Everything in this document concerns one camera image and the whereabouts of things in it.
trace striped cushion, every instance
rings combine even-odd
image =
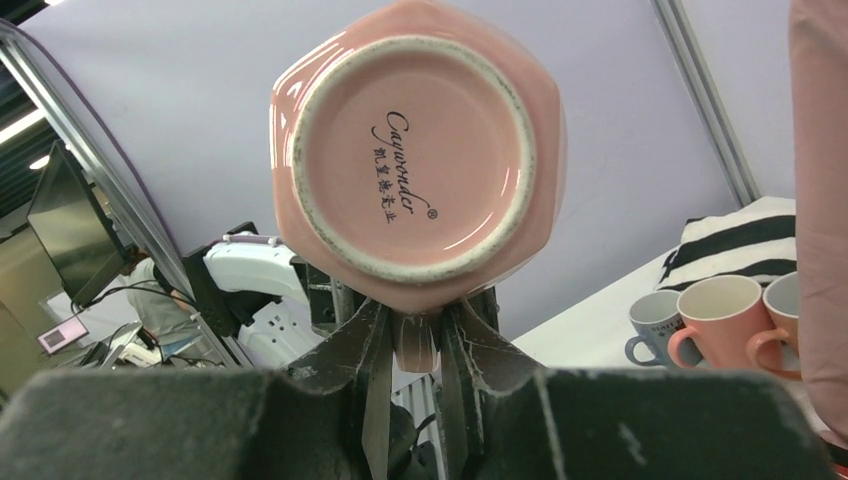
[[[682,291],[722,274],[767,285],[796,270],[795,206],[740,211],[686,222],[680,247],[663,264],[658,289]]]

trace orange mug handle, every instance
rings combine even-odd
[[[773,330],[766,330],[765,332],[760,332],[754,335],[745,345],[745,352],[748,354],[748,360],[750,360],[755,367],[771,372],[778,377],[783,377],[788,380],[801,380],[801,372],[798,370],[778,370],[766,367],[760,363],[760,349],[763,345],[769,342],[786,341],[788,339],[789,333],[780,327]]]
[[[689,325],[686,325],[680,330],[674,332],[674,335],[668,339],[668,356],[671,357],[671,360],[678,366],[682,368],[697,368],[695,365],[689,365],[680,358],[680,344],[687,338],[692,338],[694,340],[697,336],[698,331]]]

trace monitor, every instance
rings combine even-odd
[[[72,317],[38,336],[38,343],[48,354],[54,354],[88,335],[78,317]]]
[[[112,222],[61,142],[53,143],[27,220],[68,297],[80,307],[88,306],[128,263]]]

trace mug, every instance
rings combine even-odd
[[[772,369],[760,365],[759,352],[770,343],[787,345],[798,355],[798,314],[801,311],[801,289],[798,272],[786,274],[766,287],[763,302],[776,328],[754,335],[748,342],[748,358],[754,366],[789,380],[801,380],[799,370]]]
[[[679,292],[660,290],[645,295],[630,307],[630,324],[633,325],[637,335],[628,340],[624,346],[624,354],[628,360],[640,367],[658,365],[677,367],[668,356],[668,340],[674,332],[685,326],[677,311],[679,297]],[[654,358],[650,360],[636,358],[634,349],[640,343],[648,347]],[[701,361],[701,352],[692,340],[686,340],[681,345],[680,356],[686,363],[692,365]]]
[[[518,42],[444,2],[395,2],[274,84],[281,237],[392,309],[438,309],[545,246],[564,129],[556,82]]]
[[[691,338],[713,367],[756,368],[748,358],[748,342],[754,335],[774,328],[762,297],[763,287],[741,275],[719,275],[691,285],[677,300],[686,327],[668,342],[674,363],[694,368],[680,355],[683,341]],[[764,345],[758,358],[760,364],[779,369],[780,345]]]

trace pink cloth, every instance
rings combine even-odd
[[[848,0],[793,0],[799,349],[822,421],[848,441]]]

